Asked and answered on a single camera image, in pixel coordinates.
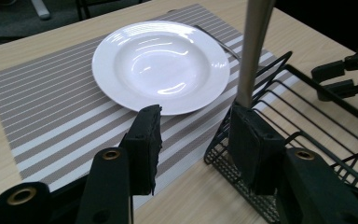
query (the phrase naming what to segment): clamp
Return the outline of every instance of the clamp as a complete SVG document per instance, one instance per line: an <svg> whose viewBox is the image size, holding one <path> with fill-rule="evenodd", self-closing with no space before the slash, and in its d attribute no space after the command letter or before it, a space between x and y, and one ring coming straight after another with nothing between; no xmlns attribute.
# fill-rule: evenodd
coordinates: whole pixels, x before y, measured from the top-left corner
<svg viewBox="0 0 358 224"><path fill-rule="evenodd" d="M344 61L336 61L315 67L312 69L311 74L314 81L321 83L328 79L344 76L345 70L358 70L358 50L352 56L346 57ZM348 98L358 94L358 85L354 85L351 79L324 85L324 87L341 98ZM318 98L321 101L329 101L327 97L319 92Z"/></svg>

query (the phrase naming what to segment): fork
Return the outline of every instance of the fork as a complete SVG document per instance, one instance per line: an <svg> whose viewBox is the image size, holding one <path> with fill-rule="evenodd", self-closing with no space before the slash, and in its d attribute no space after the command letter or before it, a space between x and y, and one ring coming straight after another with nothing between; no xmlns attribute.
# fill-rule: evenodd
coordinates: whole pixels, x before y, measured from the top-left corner
<svg viewBox="0 0 358 224"><path fill-rule="evenodd" d="M214 39L219 45L220 47L222 47L223 49L225 49L226 51L228 51L232 56L234 56L235 59L237 59L239 62L241 61L241 56L235 52L233 49L231 49L229 46L227 46L225 43L223 43L222 41L220 41L218 38L214 37L211 33L209 33L208 31L204 30L202 27L200 27L199 25L193 25L193 27L201 30L203 33L205 33L206 35L210 36L212 39ZM258 65L257 71L260 71L261 69L265 68L266 66L263 65Z"/></svg>

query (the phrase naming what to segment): fork handle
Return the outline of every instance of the fork handle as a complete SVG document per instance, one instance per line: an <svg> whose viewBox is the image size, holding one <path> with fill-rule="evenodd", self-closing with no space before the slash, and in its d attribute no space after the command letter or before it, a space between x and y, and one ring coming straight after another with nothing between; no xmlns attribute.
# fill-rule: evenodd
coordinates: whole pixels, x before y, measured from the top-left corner
<svg viewBox="0 0 358 224"><path fill-rule="evenodd" d="M236 102L250 108L255 74L275 0L248 0Z"/></svg>
<svg viewBox="0 0 358 224"><path fill-rule="evenodd" d="M241 57L239 54L237 54L237 52L235 52L233 49L231 49L229 46L227 46L225 43L223 43L222 41L220 41L218 38L214 37L211 33L209 33L208 31L204 30L202 27L198 26L198 25L193 25L194 27L196 27L197 29L201 30L203 33L205 33L206 35L210 36L212 39L214 39L219 45L220 47L222 47L222 49L225 49L226 51L228 51L232 56L234 56L234 58L236 58L238 61L241 61Z"/></svg>

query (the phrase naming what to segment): plate rim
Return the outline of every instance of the plate rim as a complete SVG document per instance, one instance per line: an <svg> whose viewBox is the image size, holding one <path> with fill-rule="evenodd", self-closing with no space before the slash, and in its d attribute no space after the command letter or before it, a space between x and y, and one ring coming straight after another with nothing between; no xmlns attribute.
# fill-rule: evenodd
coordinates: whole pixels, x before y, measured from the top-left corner
<svg viewBox="0 0 358 224"><path fill-rule="evenodd" d="M126 103L126 101L124 101L124 103L120 100L121 97L120 94L112 94L111 89L112 86L110 86L109 88L106 86L106 83L101 81L101 77L99 74L100 71L100 64L97 66L97 63L100 63L101 61L99 61L99 57L101 57L101 53L103 52L102 48L105 47L105 45L112 45L115 42L112 42L111 39L113 37L115 37L115 35L117 34L122 34L123 32L125 32L126 30L130 29L131 27L134 26L144 26L144 25L150 25L150 24L156 24L156 23L161 23L161 24L167 24L167 25L179 25L182 27L185 27L186 29L192 29L192 31L194 33L192 33L192 35L200 35L202 36L202 39L208 40L209 44L211 46L209 46L210 49L213 50L213 54L218 55L219 60L222 61L222 64L224 66L221 67L221 69L219 69L218 71L223 71L220 72L221 74L219 74L220 77L223 77L223 82L219 83L219 90L214 91L215 94L212 97L209 97L209 99L207 99L207 101L205 102L199 102L197 104L197 106L191 106L191 107L187 107L184 106L182 109L180 109L179 111L175 110L175 111L170 111L170 109L168 108L164 108L164 106L162 107L161 110L161 116L175 116L175 115L181 115L181 114L187 114L190 112L194 112L197 110L202 109L203 107L205 107L206 105L211 104L215 99L217 99L223 92L224 89L226 88L227 84L228 84L228 80L229 80L229 76L230 76L230 66L229 66L229 61L227 58L226 53L224 52L224 50L218 45L218 43L212 39L210 36L208 36L207 34L203 33L201 30L192 27L190 25L181 23L181 22L176 22L176 21L141 21L141 22L136 22L136 23L132 23L126 26L123 26L117 30L115 30L114 32L112 32L111 34L107 35L98 45L98 47L96 48L96 50L94 50L93 56L92 56L92 63L91 63L91 70L92 70L92 75L97 83L97 85L99 86L99 88L102 90L102 92L112 101L114 101L115 103L122 105L125 108L128 108L129 110L133 110L138 112L140 109L142 109L143 107L140 106L136 106L136 105L131 105L131 103ZM200 48L200 46L194 45L197 48L199 48L199 50L205 52L204 50L202 50Z"/></svg>

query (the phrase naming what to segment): brass screw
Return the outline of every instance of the brass screw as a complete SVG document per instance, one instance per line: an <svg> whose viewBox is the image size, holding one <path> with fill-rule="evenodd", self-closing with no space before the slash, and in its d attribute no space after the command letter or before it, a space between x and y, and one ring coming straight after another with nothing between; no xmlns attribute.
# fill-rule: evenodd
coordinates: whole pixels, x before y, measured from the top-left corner
<svg viewBox="0 0 358 224"><path fill-rule="evenodd" d="M19 205L30 201L35 195L36 189L34 187L18 189L7 198L7 203L10 205Z"/></svg>
<svg viewBox="0 0 358 224"><path fill-rule="evenodd" d="M111 160L114 160L116 159L117 157L120 156L120 152L119 151L116 151L116 150L110 150L110 151L107 151L103 154L103 159L104 160L107 160L107 161L111 161Z"/></svg>
<svg viewBox="0 0 358 224"><path fill-rule="evenodd" d="M301 160L312 161L313 159L315 159L315 156L313 154L306 151L297 151L295 154Z"/></svg>

